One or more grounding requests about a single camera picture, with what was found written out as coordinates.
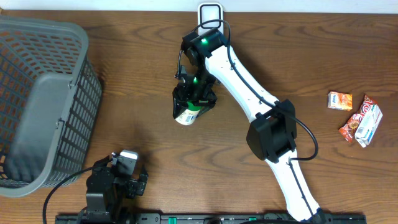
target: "orange snack wrapper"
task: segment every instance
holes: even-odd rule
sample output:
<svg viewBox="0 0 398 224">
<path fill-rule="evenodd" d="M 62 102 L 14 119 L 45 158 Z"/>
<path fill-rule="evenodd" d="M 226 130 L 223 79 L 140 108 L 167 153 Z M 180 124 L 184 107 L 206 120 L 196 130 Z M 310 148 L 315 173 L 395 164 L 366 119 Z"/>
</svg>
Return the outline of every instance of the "orange snack wrapper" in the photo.
<svg viewBox="0 0 398 224">
<path fill-rule="evenodd" d="M 346 93 L 331 91 L 328 94 L 328 108 L 338 110 L 352 110 L 353 96 Z"/>
<path fill-rule="evenodd" d="M 355 132 L 358 129 L 358 126 L 361 123 L 363 117 L 365 116 L 365 113 L 370 109 L 372 105 L 376 104 L 376 101 L 370 99 L 370 97 L 365 95 L 362 106 L 360 107 L 358 112 L 352 115 L 347 123 L 338 130 L 347 141 L 353 141 Z"/>
</svg>

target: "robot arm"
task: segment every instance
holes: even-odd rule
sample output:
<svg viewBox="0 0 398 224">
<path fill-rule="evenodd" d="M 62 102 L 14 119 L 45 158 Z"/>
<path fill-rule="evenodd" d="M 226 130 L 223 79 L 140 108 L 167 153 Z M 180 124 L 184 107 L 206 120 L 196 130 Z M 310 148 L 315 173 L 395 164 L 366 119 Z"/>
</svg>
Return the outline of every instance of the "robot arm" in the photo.
<svg viewBox="0 0 398 224">
<path fill-rule="evenodd" d="M 183 111 L 189 111 L 189 106 L 182 106 L 186 102 L 201 107 L 201 111 L 212 108 L 216 98 L 211 87 L 216 79 L 219 80 L 248 117 L 251 126 L 246 140 L 253 153 L 270 165 L 284 193 L 288 212 L 298 221 L 309 220 L 312 217 L 309 209 L 316 214 L 320 207 L 307 187 L 298 162 L 292 161 L 292 167 L 289 166 L 289 159 L 297 157 L 294 143 L 297 136 L 295 122 L 261 103 L 241 81 L 231 69 L 226 41 L 218 30 L 212 29 L 201 36 L 194 32 L 188 34 L 183 38 L 182 51 L 190 59 L 191 64 L 198 67 L 198 71 L 194 75 L 177 72 L 176 78 L 183 82 L 179 83 L 173 92 L 174 118 L 178 120 Z M 292 114 L 295 113 L 291 102 L 288 100 L 279 102 L 275 96 L 258 84 L 238 60 L 232 47 L 230 47 L 230 53 L 237 70 L 257 93 L 276 107 Z M 207 104 L 209 98 L 215 98 L 211 105 Z"/>
<path fill-rule="evenodd" d="M 231 58 L 234 60 L 235 67 L 240 71 L 244 79 L 268 102 L 276 102 L 278 99 L 263 89 L 260 84 L 250 75 L 245 69 L 242 63 L 238 60 L 232 47 L 230 49 Z M 251 92 L 247 86 L 241 81 L 241 79 L 235 74 L 234 70 L 231 70 L 231 65 L 228 62 L 226 47 L 221 46 L 217 50 L 212 51 L 212 56 L 205 59 L 206 69 L 210 74 L 214 75 L 233 95 L 235 100 L 242 107 L 249 122 L 251 123 L 256 118 L 256 114 L 265 114 L 270 111 L 271 108 L 264 103 L 260 103 L 259 99 Z M 302 198 L 300 189 L 295 181 L 293 173 L 288 165 L 289 158 L 296 158 L 297 151 L 287 151 L 284 155 L 279 157 L 279 162 L 271 162 L 268 159 L 265 161 L 269 164 L 275 177 L 282 189 L 286 204 L 287 211 L 297 221 L 308 220 L 311 218 L 311 213 Z M 292 161 L 293 169 L 298 178 L 298 182 L 303 190 L 307 202 L 312 209 L 312 213 L 316 214 L 319 204 L 312 197 L 307 183 L 305 182 L 304 176 L 300 170 L 299 163 Z"/>
</svg>

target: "gray plastic basket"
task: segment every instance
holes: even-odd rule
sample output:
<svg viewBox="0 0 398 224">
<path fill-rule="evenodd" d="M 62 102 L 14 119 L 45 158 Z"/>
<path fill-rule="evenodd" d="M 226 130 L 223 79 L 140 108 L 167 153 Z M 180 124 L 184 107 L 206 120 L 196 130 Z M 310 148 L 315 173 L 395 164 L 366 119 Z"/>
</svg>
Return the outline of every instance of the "gray plastic basket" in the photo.
<svg viewBox="0 0 398 224">
<path fill-rule="evenodd" d="M 87 48 L 78 25 L 0 16 L 0 195 L 81 170 L 102 93 Z"/>
</svg>

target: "snack package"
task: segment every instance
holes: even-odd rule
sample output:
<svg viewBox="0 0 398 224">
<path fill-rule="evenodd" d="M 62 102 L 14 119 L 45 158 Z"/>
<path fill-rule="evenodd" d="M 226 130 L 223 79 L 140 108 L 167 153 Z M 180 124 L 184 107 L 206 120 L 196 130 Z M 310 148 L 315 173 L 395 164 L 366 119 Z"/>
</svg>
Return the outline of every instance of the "snack package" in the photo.
<svg viewBox="0 0 398 224">
<path fill-rule="evenodd" d="M 383 114 L 377 104 L 369 107 L 359 124 L 358 130 L 355 132 L 355 139 L 362 147 L 366 147 L 371 143 L 382 117 Z"/>
<path fill-rule="evenodd" d="M 347 111 L 352 110 L 353 96 L 351 94 L 331 91 L 328 94 L 328 108 Z"/>
<path fill-rule="evenodd" d="M 371 109 L 373 105 L 377 105 L 377 103 L 374 100 L 370 99 L 370 97 L 365 95 L 362 106 L 358 110 L 358 112 L 356 114 L 352 115 L 352 117 L 347 121 L 347 123 L 342 128 L 340 128 L 338 130 L 347 141 L 349 141 L 349 142 L 353 141 L 353 139 L 355 137 L 355 132 L 358 129 L 359 124 L 363 120 L 366 112 L 369 109 Z"/>
</svg>

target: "wood grain surface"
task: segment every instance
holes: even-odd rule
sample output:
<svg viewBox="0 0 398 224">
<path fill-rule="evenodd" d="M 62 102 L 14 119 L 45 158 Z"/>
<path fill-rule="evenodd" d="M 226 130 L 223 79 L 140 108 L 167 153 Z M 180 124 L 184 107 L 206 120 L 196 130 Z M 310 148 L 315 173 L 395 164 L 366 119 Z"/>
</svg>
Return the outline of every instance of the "wood grain surface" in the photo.
<svg viewBox="0 0 398 224">
<path fill-rule="evenodd" d="M 164 213 L 254 213 L 286 210 L 271 169 L 246 144 L 249 123 L 222 85 L 217 105 L 191 126 L 172 118 L 172 90 L 182 36 L 192 12 L 4 11 L 7 16 L 74 22 L 90 38 L 88 56 L 104 80 L 104 95 L 85 167 L 113 151 L 132 149 L 149 172 L 143 197 L 130 207 Z M 371 14 L 226 13 L 232 45 L 263 87 L 295 105 L 320 151 L 301 162 L 321 208 L 363 213 L 368 223 L 398 223 L 398 16 Z M 353 94 L 354 110 L 326 107 L 330 90 Z M 364 94 L 383 118 L 367 148 L 339 134 Z M 300 156 L 313 152 L 298 129 Z M 85 180 L 58 190 L 56 214 L 85 205 Z M 1 223 L 40 223 L 50 189 L 0 197 Z"/>
</svg>

